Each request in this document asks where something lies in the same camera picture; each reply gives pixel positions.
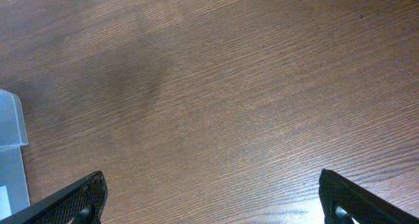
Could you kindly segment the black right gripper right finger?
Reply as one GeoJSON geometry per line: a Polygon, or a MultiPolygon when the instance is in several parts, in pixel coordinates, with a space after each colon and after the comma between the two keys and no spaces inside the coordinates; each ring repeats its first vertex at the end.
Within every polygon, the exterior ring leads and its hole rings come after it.
{"type": "Polygon", "coordinates": [[[418,218],[386,202],[340,174],[323,169],[319,198],[324,223],[418,223],[418,218]]]}

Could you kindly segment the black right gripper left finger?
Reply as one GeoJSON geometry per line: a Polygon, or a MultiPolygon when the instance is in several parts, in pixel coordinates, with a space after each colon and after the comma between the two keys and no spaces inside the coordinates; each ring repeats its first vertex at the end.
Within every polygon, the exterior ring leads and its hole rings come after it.
{"type": "Polygon", "coordinates": [[[104,175],[95,171],[1,220],[1,224],[100,224],[107,195],[104,175]]]}

